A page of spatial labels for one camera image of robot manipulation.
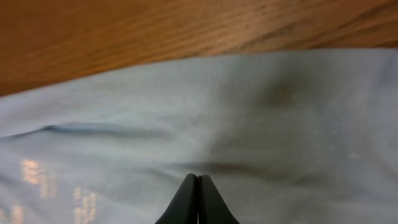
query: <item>wood grain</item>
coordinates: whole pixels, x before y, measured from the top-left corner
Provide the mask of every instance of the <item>wood grain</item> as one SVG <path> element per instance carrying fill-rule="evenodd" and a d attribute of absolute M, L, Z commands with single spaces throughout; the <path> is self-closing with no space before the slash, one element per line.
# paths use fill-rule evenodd
<path fill-rule="evenodd" d="M 398 0 L 16 0 L 0 10 L 0 95 L 199 55 L 398 46 Z"/>

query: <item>orange print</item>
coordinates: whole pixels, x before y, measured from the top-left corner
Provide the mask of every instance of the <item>orange print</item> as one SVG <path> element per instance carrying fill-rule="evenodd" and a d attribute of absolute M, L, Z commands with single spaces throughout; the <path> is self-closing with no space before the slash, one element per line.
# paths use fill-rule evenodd
<path fill-rule="evenodd" d="M 39 183 L 39 163 L 24 159 L 21 162 L 22 176 L 25 181 L 31 184 Z"/>
<path fill-rule="evenodd" d="M 24 221 L 24 209 L 21 206 L 12 208 L 12 224 L 22 224 Z"/>
<path fill-rule="evenodd" d="M 90 221 L 95 220 L 96 215 L 96 195 L 94 193 L 90 194 Z"/>
<path fill-rule="evenodd" d="M 81 208 L 75 208 L 75 224 L 81 224 Z"/>
<path fill-rule="evenodd" d="M 49 197 L 49 185 L 47 182 L 47 175 L 45 174 L 40 174 L 40 196 L 42 198 L 48 198 Z"/>
<path fill-rule="evenodd" d="M 75 191 L 73 193 L 73 199 L 75 202 L 77 202 L 81 199 L 81 188 L 79 188 L 79 187 L 75 188 Z"/>
<path fill-rule="evenodd" d="M 83 223 L 88 224 L 88 222 L 90 221 L 90 219 L 88 218 L 88 198 L 83 197 L 83 200 L 81 201 L 83 202 Z"/>

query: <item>light blue fabric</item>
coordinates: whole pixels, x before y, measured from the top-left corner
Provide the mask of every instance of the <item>light blue fabric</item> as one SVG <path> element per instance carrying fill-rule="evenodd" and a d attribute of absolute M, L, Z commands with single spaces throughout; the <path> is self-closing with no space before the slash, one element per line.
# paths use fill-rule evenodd
<path fill-rule="evenodd" d="M 0 98 L 0 223 L 152 224 L 191 172 L 242 224 L 395 223 L 397 56 L 195 58 Z"/>

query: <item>cloth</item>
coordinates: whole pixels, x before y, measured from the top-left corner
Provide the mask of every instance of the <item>cloth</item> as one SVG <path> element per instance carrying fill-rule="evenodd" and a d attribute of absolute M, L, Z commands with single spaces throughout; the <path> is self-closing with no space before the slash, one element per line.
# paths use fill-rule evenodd
<path fill-rule="evenodd" d="M 188 173 L 240 223 L 398 220 L 398 51 L 124 68 L 0 98 L 0 223 L 153 224 Z"/>

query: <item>wooden table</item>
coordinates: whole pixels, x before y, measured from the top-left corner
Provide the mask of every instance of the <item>wooden table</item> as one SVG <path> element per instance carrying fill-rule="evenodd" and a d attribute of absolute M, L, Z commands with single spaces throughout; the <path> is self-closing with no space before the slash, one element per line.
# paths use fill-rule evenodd
<path fill-rule="evenodd" d="M 398 46 L 398 0 L 5 0 L 0 10 L 0 95 L 199 55 Z"/>

